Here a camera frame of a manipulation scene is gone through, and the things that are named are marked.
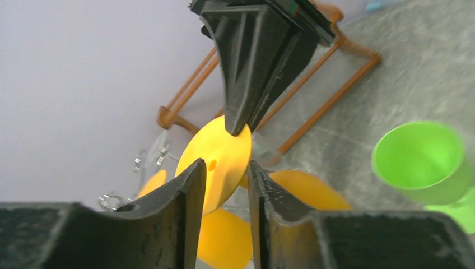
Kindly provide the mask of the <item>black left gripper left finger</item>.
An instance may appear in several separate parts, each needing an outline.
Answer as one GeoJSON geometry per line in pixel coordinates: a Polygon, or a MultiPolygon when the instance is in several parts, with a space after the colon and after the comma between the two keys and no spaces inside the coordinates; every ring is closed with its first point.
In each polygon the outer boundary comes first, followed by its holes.
{"type": "Polygon", "coordinates": [[[1,203],[2,268],[194,268],[206,185],[202,159],[115,211],[1,203]]]}

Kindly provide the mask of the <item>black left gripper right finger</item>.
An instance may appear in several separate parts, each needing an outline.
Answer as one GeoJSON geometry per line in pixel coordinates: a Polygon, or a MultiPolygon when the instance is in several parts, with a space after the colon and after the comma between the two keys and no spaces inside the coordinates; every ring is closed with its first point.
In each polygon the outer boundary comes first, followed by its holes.
{"type": "Polygon", "coordinates": [[[248,167],[255,268],[473,268],[449,216],[429,211],[323,211],[248,167]]]}

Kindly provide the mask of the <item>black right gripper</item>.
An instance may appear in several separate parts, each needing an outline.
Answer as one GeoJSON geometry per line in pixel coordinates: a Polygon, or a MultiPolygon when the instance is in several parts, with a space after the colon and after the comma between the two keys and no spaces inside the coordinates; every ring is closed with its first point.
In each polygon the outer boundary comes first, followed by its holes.
{"type": "Polygon", "coordinates": [[[311,60],[320,42],[336,38],[310,1],[190,1],[218,52],[225,94],[225,130],[255,130],[270,106],[311,60]]]}

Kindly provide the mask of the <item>orange plastic goblet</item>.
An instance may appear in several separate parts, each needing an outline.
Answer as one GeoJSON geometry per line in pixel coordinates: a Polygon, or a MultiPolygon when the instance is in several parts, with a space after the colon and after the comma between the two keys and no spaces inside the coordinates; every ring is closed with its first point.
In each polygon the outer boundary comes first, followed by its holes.
{"type": "MultiPolygon", "coordinates": [[[[253,247],[250,225],[221,206],[236,188],[247,188],[246,171],[252,155],[252,135],[245,126],[238,136],[225,130],[220,116],[207,123],[189,142],[175,174],[193,161],[206,163],[206,190],[197,257],[212,268],[247,268],[253,247]]],[[[285,190],[318,210],[350,210],[350,204],[317,177],[298,170],[272,172],[270,177],[285,190]]]]}
{"type": "Polygon", "coordinates": [[[155,189],[165,184],[167,178],[166,170],[160,170],[148,180],[142,189],[139,191],[137,198],[141,198],[155,189]]]}

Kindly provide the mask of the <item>green plastic goblet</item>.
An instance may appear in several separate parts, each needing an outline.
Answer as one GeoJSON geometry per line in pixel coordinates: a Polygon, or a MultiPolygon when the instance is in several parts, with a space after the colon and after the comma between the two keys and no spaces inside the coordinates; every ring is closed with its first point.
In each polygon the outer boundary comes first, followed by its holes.
{"type": "Polygon", "coordinates": [[[426,210],[449,215],[474,233],[474,168],[451,126],[431,120],[400,125],[375,145],[375,175],[426,210]]]}

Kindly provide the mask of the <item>clear tall wine glass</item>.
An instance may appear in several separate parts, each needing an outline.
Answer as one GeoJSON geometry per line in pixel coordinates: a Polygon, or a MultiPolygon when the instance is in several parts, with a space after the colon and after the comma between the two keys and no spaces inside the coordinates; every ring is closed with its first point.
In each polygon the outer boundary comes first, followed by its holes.
{"type": "Polygon", "coordinates": [[[252,133],[252,159],[261,167],[270,168],[282,160],[282,154],[259,132],[252,133]]]}

